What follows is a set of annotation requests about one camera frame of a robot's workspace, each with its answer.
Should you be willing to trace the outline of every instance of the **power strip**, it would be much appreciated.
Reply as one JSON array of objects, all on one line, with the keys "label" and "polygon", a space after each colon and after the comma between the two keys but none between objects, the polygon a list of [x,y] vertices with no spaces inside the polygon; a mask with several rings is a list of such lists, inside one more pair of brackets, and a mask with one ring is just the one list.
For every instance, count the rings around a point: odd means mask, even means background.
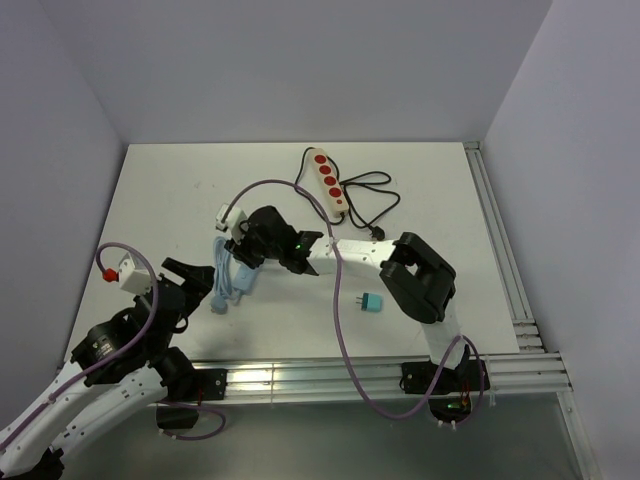
[{"label": "power strip", "polygon": [[327,153],[321,148],[312,148],[307,152],[305,161],[316,172],[316,177],[318,177],[318,182],[320,182],[320,187],[333,216],[341,217],[347,213],[349,203],[338,183],[336,172],[329,162]]}]

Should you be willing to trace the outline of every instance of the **light blue charging cable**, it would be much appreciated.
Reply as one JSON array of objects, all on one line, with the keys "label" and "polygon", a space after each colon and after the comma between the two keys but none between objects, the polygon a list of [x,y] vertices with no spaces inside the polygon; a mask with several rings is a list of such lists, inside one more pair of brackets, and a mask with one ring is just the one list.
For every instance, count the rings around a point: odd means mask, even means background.
[{"label": "light blue charging cable", "polygon": [[237,303],[241,295],[231,283],[231,275],[229,274],[231,254],[224,248],[226,241],[224,237],[216,237],[213,241],[213,260],[216,272],[213,276],[214,295],[211,299],[211,308],[216,313],[226,313],[227,301]]}]

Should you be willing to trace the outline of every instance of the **black plug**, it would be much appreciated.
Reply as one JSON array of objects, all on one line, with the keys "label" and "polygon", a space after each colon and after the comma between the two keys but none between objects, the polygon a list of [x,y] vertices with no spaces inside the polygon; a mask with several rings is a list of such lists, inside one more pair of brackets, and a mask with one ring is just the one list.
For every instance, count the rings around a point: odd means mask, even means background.
[{"label": "black plug", "polygon": [[371,229],[371,238],[374,240],[377,240],[378,242],[382,241],[385,239],[385,234],[384,234],[384,230],[382,230],[382,228],[375,226],[375,227],[369,227]]}]

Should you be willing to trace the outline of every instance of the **white table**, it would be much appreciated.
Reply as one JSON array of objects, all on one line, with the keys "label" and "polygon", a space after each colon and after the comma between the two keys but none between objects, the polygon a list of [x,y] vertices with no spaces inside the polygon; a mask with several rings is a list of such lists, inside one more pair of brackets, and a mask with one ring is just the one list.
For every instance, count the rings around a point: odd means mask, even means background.
[{"label": "white table", "polygon": [[[243,187],[264,178],[293,180],[307,144],[132,145],[120,174],[101,242],[119,241],[139,249],[161,271],[165,257],[191,264],[212,263],[215,215]],[[481,353],[517,353],[507,300],[462,144],[316,143],[327,150],[343,178],[384,170],[394,178],[402,202],[380,224],[387,238],[419,234],[453,267],[457,294],[448,309]],[[320,197],[312,172],[302,185]],[[362,215],[371,218],[389,199],[353,189]],[[324,231],[307,202],[291,189],[259,187],[240,202],[247,214],[274,205],[297,230]],[[340,238],[367,239],[350,224]],[[123,252],[106,251],[106,265]],[[332,276],[289,273],[264,266],[254,292],[226,315],[209,309],[209,297],[174,337],[194,360],[260,360],[339,356],[331,316]],[[381,313],[355,304],[363,292],[384,296]],[[89,275],[67,353],[95,324],[130,306],[132,298]],[[379,280],[345,278],[341,294],[343,331],[352,356],[427,355],[419,323],[404,315]]]}]

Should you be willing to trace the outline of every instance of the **black power cord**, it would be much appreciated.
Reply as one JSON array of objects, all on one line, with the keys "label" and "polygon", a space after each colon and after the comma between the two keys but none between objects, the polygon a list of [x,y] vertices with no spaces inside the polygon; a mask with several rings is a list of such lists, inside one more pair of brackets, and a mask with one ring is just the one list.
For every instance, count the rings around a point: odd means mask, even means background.
[{"label": "black power cord", "polygon": [[[313,149],[313,148],[315,148],[315,147],[308,147],[302,153],[302,160],[300,161],[300,170],[298,171],[298,175],[296,176],[296,179],[293,182],[295,185],[298,185],[300,183],[300,179],[302,178],[302,174],[304,172],[304,165],[305,165],[304,162],[305,162],[305,159],[306,159],[306,156],[307,156],[307,152],[309,150]],[[385,239],[384,230],[382,228],[380,228],[379,226],[374,225],[374,223],[376,223],[378,220],[380,220],[382,217],[384,217],[387,213],[389,213],[391,210],[393,210],[400,203],[400,200],[401,200],[400,194],[398,192],[394,192],[394,191],[391,191],[391,190],[384,190],[382,188],[379,188],[382,185],[388,185],[388,184],[391,183],[391,181],[392,181],[391,175],[389,175],[387,172],[383,172],[383,171],[380,171],[380,170],[372,170],[370,172],[365,172],[365,173],[361,173],[360,175],[356,175],[355,177],[347,178],[346,180],[340,180],[340,169],[338,168],[338,165],[328,155],[327,155],[327,158],[329,159],[329,162],[331,162],[331,165],[333,166],[333,168],[336,171],[336,178],[338,179],[338,184],[340,185],[340,187],[342,187],[342,192],[344,193],[344,198],[347,201],[347,204],[349,205],[349,219],[351,220],[351,223],[353,224],[353,226],[356,227],[359,230],[369,229],[369,231],[371,233],[371,238],[373,238],[374,240],[384,240]],[[363,181],[362,180],[365,177],[371,177],[371,176],[375,176],[375,175],[379,175],[379,176],[383,177],[383,179],[376,180],[376,181],[374,181],[374,180]],[[355,205],[353,204],[353,200],[351,199],[351,196],[349,195],[349,192],[348,192],[349,187],[361,187],[361,188],[366,188],[367,190],[370,190],[372,192],[382,193],[384,195],[391,195],[391,196],[393,196],[395,198],[395,200],[393,201],[393,203],[391,205],[389,205],[387,208],[382,210],[378,215],[373,217],[372,220],[366,221],[364,218],[362,218],[362,215],[360,215],[360,213],[358,213],[358,210],[356,209]],[[318,214],[318,216],[320,218],[322,218],[322,215],[318,211],[318,208],[314,205],[314,203],[304,193],[299,192],[297,190],[296,190],[296,193],[298,195],[306,198],[307,201],[311,204],[311,206],[315,210],[315,212]],[[346,220],[346,215],[344,213],[342,213],[340,220],[338,220],[336,222],[330,222],[330,223],[331,223],[331,225],[341,225],[341,224],[343,224],[345,222],[345,220]]]}]

